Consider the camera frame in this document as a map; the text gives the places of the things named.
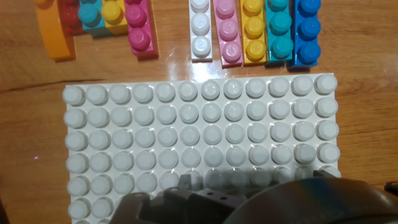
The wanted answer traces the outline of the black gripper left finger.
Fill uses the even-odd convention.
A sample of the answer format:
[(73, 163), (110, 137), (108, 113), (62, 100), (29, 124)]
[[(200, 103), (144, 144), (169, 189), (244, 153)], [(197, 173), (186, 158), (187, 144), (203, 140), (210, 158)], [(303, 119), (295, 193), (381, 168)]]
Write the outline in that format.
[(188, 174), (155, 198), (142, 192), (125, 195), (110, 224), (223, 223), (243, 203), (241, 197), (211, 189), (194, 192)]

